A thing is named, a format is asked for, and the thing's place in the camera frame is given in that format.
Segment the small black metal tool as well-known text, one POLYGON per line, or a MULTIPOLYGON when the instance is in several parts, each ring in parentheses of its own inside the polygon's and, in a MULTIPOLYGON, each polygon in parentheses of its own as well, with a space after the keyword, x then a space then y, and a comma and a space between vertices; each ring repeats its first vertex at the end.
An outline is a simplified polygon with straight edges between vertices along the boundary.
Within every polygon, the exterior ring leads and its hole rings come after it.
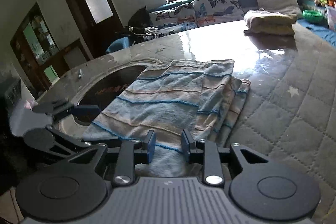
POLYGON ((82 74, 83 74, 82 69, 79 69, 79 71, 78 71, 78 79, 82 78, 82 74))

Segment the grey quilted star table cover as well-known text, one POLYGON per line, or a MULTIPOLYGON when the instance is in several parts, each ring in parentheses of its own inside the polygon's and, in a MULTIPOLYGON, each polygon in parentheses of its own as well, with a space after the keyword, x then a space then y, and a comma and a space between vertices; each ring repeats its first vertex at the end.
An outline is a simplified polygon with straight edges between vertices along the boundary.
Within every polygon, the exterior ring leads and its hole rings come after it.
POLYGON ((143 42, 71 69, 39 100, 74 102, 86 85, 131 63, 232 59, 234 76, 251 89, 230 141, 315 178, 314 221, 335 223, 335 49, 299 24, 293 29, 290 37, 246 35, 236 21, 143 42))

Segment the dark wooden door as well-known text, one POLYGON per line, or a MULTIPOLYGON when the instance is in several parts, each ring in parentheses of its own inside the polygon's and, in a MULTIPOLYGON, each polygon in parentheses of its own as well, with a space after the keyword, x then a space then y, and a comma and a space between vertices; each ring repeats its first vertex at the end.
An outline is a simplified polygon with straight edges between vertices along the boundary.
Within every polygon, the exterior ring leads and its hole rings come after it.
POLYGON ((66 0, 66 3, 92 56, 104 55, 122 31, 112 0, 66 0))

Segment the upright butterfly print pillow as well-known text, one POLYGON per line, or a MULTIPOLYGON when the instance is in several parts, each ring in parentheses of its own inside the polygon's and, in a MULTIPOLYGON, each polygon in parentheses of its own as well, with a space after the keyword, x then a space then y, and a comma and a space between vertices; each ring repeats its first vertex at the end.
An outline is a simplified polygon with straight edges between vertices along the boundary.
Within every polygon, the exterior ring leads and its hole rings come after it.
POLYGON ((243 20, 244 12, 238 0, 194 0, 198 27, 243 20))

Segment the green plastic bowl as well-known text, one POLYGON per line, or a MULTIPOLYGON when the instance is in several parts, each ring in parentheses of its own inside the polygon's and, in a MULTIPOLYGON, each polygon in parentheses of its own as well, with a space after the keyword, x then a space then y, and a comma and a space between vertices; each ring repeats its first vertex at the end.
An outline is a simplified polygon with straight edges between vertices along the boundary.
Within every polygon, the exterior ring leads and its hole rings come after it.
POLYGON ((303 10, 303 18, 311 24, 321 24, 323 22, 324 16, 315 10, 303 10))

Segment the clear plastic storage box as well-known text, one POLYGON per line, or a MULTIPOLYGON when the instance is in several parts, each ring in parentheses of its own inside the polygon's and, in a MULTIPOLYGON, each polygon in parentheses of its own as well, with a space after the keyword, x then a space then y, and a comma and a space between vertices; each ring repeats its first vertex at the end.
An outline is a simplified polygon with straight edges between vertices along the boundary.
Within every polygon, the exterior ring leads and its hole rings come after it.
POLYGON ((329 29, 336 32, 336 9, 331 6, 327 6, 326 10, 329 29))

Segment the round black induction cooktop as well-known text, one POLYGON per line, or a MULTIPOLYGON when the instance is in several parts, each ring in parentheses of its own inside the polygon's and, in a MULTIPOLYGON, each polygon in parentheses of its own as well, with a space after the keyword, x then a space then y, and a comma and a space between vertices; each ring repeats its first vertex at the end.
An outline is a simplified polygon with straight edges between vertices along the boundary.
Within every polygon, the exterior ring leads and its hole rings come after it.
POLYGON ((145 64, 128 65, 98 77, 76 94, 75 105, 98 105, 100 110, 104 110, 147 67, 145 64))

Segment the blue sofa bench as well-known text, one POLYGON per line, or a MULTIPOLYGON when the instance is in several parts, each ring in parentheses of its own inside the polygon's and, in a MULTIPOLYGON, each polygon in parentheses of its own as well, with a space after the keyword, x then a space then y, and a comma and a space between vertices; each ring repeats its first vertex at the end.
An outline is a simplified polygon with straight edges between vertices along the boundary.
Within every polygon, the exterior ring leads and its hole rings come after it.
POLYGON ((137 43, 213 24, 244 20, 254 34, 292 36, 292 24, 299 23, 335 46, 335 26, 326 28, 325 17, 335 19, 335 8, 323 12, 308 10, 298 0, 189 0, 168 10, 139 9, 121 37, 106 50, 119 51, 137 43))

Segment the black bag on sofa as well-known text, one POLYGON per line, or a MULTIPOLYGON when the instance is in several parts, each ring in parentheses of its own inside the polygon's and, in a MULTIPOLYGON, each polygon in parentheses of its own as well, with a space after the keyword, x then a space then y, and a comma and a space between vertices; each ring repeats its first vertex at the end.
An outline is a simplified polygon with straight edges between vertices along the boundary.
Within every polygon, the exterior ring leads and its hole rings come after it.
POLYGON ((158 29, 150 25, 150 15, 146 6, 137 10, 129 19, 123 33, 130 39, 131 45, 159 38, 158 29))

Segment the dark wooden cabinet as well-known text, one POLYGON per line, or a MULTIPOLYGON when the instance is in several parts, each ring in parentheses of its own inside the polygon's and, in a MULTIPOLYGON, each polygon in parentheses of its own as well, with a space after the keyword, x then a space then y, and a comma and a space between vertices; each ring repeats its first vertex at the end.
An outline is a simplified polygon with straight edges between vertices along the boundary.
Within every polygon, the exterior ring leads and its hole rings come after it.
POLYGON ((10 46, 21 68, 30 81, 28 90, 34 98, 44 92, 70 70, 66 56, 79 50, 85 61, 90 61, 79 39, 60 49, 35 3, 15 32, 10 46))

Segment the grey plain pillow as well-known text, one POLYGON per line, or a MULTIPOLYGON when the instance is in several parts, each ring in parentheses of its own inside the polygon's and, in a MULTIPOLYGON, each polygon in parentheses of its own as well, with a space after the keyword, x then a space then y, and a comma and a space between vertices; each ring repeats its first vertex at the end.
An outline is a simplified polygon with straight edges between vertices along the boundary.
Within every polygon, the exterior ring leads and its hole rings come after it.
POLYGON ((284 15, 296 14, 298 19, 303 18, 297 0, 256 0, 258 6, 268 12, 279 12, 284 15))

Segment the white pink plastic bag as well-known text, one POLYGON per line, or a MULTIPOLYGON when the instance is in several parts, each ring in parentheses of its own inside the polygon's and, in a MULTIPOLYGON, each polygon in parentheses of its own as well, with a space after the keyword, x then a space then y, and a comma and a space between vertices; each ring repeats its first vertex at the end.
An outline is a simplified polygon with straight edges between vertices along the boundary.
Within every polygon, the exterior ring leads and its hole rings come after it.
POLYGON ((35 100, 26 100, 25 103, 24 103, 24 107, 26 109, 30 109, 30 110, 32 110, 33 107, 35 107, 37 105, 38 105, 38 102, 35 101, 35 100))

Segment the folded yellow floral blanket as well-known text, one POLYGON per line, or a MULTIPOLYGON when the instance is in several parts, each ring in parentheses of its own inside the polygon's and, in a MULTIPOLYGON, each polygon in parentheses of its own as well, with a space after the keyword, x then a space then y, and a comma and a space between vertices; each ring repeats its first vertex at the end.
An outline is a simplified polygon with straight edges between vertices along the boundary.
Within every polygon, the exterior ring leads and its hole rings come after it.
POLYGON ((297 21, 297 15, 259 9, 249 10, 243 19, 248 30, 254 34, 294 36, 293 25, 297 21))

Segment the long butterfly print cushion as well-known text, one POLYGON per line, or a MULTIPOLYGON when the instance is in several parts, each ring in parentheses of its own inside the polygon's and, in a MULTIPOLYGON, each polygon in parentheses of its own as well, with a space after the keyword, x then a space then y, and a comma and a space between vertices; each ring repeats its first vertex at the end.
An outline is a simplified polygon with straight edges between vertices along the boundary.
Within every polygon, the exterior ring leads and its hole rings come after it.
POLYGON ((159 37, 177 34, 197 28, 195 9, 192 4, 179 5, 173 9, 149 14, 151 26, 158 29, 159 37))

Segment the blue striped knit garment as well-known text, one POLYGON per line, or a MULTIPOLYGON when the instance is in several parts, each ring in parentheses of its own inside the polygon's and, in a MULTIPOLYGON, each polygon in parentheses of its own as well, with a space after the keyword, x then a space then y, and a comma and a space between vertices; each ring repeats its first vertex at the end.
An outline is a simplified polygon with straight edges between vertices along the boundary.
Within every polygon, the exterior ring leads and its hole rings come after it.
POLYGON ((87 127, 89 141, 117 136, 143 139, 156 133, 149 165, 138 164, 138 176, 196 176, 198 164, 182 155, 181 133, 225 146, 244 107, 251 83, 233 76, 233 60, 174 60, 147 67, 87 127))

